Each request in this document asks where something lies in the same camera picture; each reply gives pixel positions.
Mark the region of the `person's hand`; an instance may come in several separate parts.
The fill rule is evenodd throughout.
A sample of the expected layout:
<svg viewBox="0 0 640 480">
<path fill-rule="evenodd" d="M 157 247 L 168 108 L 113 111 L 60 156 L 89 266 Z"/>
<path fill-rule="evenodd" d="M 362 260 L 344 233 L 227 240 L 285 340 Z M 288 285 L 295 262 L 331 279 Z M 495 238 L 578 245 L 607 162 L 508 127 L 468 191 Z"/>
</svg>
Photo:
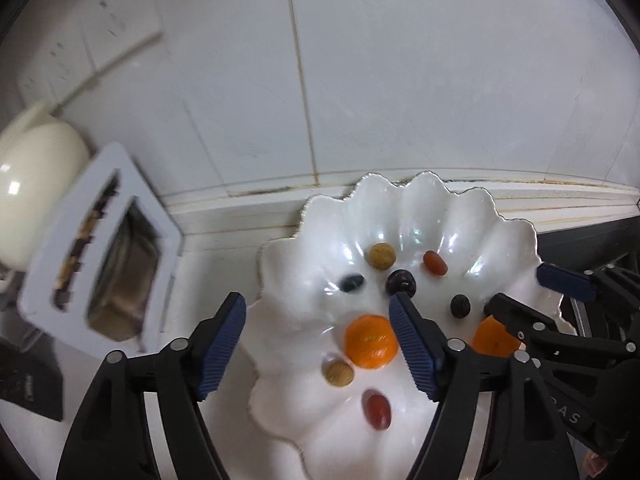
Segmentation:
<svg viewBox="0 0 640 480">
<path fill-rule="evenodd" d="M 608 460 L 592 451 L 588 451 L 582 460 L 582 471 L 587 478 L 596 478 L 606 466 Z"/>
</svg>

